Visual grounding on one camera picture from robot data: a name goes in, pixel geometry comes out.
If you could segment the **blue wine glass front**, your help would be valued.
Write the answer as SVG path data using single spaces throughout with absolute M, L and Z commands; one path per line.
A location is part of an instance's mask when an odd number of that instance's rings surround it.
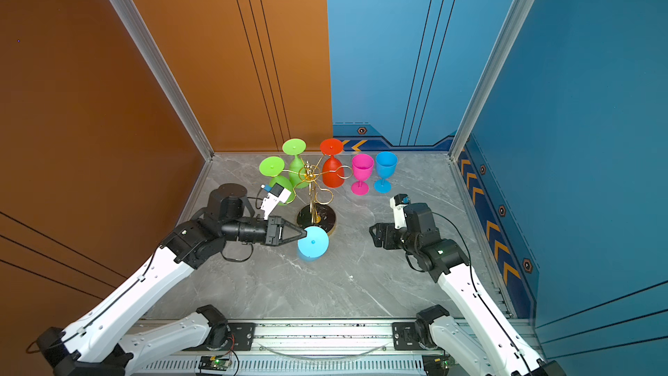
M 320 259 L 329 248 L 329 235 L 318 226 L 307 227 L 305 231 L 306 236 L 297 242 L 297 254 L 304 261 Z

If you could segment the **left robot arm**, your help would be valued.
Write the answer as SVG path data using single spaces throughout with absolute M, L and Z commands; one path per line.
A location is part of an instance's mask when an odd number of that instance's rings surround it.
M 212 305 L 145 334 L 128 332 L 172 287 L 224 252 L 227 243 L 279 246 L 306 237 L 304 229 L 272 213 L 291 190 L 279 184 L 263 189 L 259 208 L 252 207 L 239 184 L 212 191 L 207 205 L 176 226 L 111 295 L 67 327 L 43 332 L 35 342 L 37 353 L 55 375 L 130 375 L 191 347 L 231 349 L 229 321 Z

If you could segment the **pink wine glass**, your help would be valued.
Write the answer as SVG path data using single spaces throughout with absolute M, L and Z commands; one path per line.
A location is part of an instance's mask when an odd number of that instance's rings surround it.
M 372 175 L 374 159 L 368 154 L 360 153 L 352 160 L 352 171 L 356 182 L 351 185 L 351 191 L 358 196 L 367 195 L 369 186 L 367 179 Z

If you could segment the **blue wine glass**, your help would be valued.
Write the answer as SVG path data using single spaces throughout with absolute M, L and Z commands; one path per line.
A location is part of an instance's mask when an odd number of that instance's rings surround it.
M 305 231 L 306 236 L 297 242 L 297 254 L 304 261 L 320 259 L 329 248 L 329 235 L 318 226 L 307 227 Z
M 398 164 L 398 157 L 393 152 L 382 151 L 376 156 L 375 166 L 379 180 L 374 184 L 374 189 L 378 193 L 389 193 L 391 191 L 391 182 L 389 178 L 395 173 Z

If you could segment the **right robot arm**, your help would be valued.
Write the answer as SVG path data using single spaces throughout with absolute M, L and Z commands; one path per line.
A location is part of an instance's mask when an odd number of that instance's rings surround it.
M 454 302 L 471 327 L 467 334 L 440 305 L 417 313 L 417 340 L 427 349 L 442 349 L 470 375 L 562 375 L 515 330 L 480 282 L 466 245 L 441 237 L 435 213 L 425 203 L 412 203 L 405 194 L 391 198 L 392 223 L 369 229 L 373 243 L 402 250 L 412 270 L 427 273 Z

